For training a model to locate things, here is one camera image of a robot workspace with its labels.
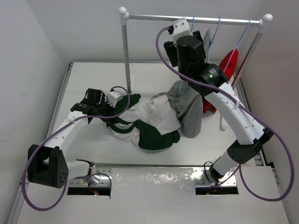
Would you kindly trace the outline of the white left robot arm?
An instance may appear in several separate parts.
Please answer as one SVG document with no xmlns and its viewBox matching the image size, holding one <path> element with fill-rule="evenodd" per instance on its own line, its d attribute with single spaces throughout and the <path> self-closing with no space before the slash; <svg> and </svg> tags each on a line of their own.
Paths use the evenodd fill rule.
<svg viewBox="0 0 299 224">
<path fill-rule="evenodd" d="M 106 117 L 111 110 L 104 92 L 89 88 L 83 100 L 70 109 L 59 129 L 67 127 L 48 140 L 33 157 L 27 172 L 29 182 L 59 189 L 68 180 L 90 175 L 94 162 L 67 162 L 65 155 L 77 134 L 92 121 L 86 115 Z"/>
</svg>

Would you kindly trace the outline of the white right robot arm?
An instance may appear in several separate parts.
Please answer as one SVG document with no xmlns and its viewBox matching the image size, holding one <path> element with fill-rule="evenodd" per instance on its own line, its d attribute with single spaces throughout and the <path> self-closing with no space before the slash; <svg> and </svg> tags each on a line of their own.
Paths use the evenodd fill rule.
<svg viewBox="0 0 299 224">
<path fill-rule="evenodd" d="M 178 67 L 181 79 L 217 109 L 236 136 L 236 141 L 209 169 L 210 176 L 217 182 L 233 167 L 254 158 L 273 133 L 242 109 L 243 104 L 235 96 L 223 70 L 205 62 L 199 31 L 183 31 L 172 36 L 173 41 L 164 43 L 172 67 Z"/>
</svg>

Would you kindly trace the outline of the green and white t shirt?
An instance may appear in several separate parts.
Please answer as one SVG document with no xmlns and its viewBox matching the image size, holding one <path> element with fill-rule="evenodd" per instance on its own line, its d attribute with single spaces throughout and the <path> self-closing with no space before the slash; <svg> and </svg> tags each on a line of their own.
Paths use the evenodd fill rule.
<svg viewBox="0 0 299 224">
<path fill-rule="evenodd" d="M 129 101 L 128 109 L 121 116 L 107 121 L 107 128 L 118 139 L 132 142 L 144 150 L 163 150 L 178 143 L 181 124 L 167 96 L 159 96 L 144 104 L 139 103 L 140 98 L 140 94 L 133 94 L 130 99 L 124 96 L 113 112 L 122 112 Z"/>
</svg>

